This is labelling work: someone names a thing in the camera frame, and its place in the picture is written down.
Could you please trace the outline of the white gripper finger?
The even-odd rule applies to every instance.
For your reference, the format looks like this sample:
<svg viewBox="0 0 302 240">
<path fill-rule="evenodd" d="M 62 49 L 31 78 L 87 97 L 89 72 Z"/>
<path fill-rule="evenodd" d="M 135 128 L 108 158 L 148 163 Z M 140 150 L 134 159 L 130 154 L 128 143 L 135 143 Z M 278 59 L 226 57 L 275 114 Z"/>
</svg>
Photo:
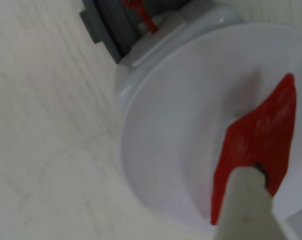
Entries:
<svg viewBox="0 0 302 240">
<path fill-rule="evenodd" d="M 254 167 L 238 167 L 226 185 L 215 238 L 217 240 L 286 240 L 272 213 L 272 197 L 264 174 Z"/>
</svg>

